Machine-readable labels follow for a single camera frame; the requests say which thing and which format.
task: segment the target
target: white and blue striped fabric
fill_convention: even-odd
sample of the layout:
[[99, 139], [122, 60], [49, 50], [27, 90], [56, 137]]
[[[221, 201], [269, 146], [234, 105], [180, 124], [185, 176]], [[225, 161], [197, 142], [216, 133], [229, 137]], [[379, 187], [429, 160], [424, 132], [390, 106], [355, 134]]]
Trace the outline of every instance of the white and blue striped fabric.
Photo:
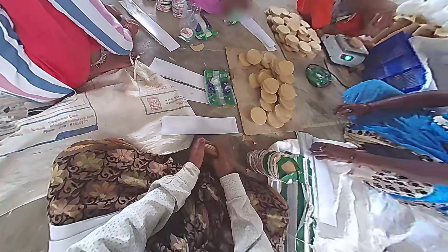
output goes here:
[[[128, 55], [132, 38], [100, 0], [48, 0], [112, 53]], [[14, 24], [0, 6], [0, 91], [49, 102], [75, 91], [34, 64], [25, 54]]]

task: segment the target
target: bracelet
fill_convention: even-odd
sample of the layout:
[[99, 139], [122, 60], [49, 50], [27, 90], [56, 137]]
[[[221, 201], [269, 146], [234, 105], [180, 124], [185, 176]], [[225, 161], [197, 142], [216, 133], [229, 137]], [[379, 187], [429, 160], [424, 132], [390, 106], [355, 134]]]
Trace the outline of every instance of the bracelet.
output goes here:
[[356, 151], [353, 151], [353, 155], [347, 161], [347, 164], [351, 164], [355, 158], [356, 158]]

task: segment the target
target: wire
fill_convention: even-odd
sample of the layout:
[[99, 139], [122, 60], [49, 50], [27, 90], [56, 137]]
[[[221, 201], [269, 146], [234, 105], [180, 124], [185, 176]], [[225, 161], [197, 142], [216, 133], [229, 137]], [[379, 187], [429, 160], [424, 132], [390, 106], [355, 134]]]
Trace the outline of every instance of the wire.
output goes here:
[[343, 87], [349, 89], [348, 86], [344, 85], [344, 84], [342, 83], [342, 81], [340, 81], [339, 78], [338, 78], [334, 73], [332, 73], [332, 72], [329, 70], [328, 65], [327, 65], [326, 58], [323, 59], [323, 63], [325, 64], [325, 67], [327, 68], [327, 71], [328, 71], [331, 75], [333, 75], [334, 78], [335, 78], [335, 79], [336, 79], [336, 80], [337, 80]]

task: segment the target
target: white sleeve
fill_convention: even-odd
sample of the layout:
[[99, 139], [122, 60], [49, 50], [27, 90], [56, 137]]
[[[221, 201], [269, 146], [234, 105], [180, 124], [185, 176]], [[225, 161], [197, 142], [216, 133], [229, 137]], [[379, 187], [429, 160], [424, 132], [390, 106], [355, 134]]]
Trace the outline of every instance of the white sleeve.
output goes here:
[[263, 223], [250, 204], [238, 173], [220, 179], [227, 200], [227, 210], [232, 224], [235, 252], [271, 252], [272, 246], [263, 231]]
[[198, 176], [199, 169], [187, 162], [176, 175], [154, 181], [148, 194], [73, 244], [67, 252], [143, 252], [148, 238], [184, 205]]

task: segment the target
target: hand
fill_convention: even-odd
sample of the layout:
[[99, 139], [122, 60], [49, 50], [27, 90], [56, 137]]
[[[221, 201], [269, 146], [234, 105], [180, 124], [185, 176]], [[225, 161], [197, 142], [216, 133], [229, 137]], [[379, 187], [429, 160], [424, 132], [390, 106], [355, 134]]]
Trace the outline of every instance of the hand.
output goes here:
[[215, 170], [216, 175], [221, 178], [225, 175], [234, 173], [235, 170], [232, 165], [233, 161], [231, 155], [232, 146], [230, 142], [223, 140], [223, 142], [213, 143], [213, 145], [219, 152], [219, 157], [213, 159], [213, 169]]
[[394, 11], [376, 14], [366, 25], [365, 34], [374, 38], [382, 30], [388, 28], [393, 23]]
[[138, 30], [140, 29], [140, 25], [138, 24], [138, 22], [131, 18], [126, 18], [125, 20], [121, 20], [121, 25], [124, 28], [129, 30], [132, 37], [134, 37], [138, 33]]
[[318, 160], [332, 160], [351, 163], [356, 156], [356, 151], [347, 147], [330, 143], [314, 143], [310, 148], [311, 154]]
[[343, 104], [343, 105], [337, 106], [333, 110], [333, 114], [334, 115], [340, 114], [343, 116], [361, 116], [363, 114], [370, 112], [371, 109], [372, 109], [372, 106], [370, 106], [369, 104], [349, 103], [349, 104]]
[[201, 169], [202, 162], [204, 162], [204, 149], [205, 149], [205, 138], [199, 138], [194, 142], [191, 148], [190, 158], [188, 161], [192, 162], [196, 167]]

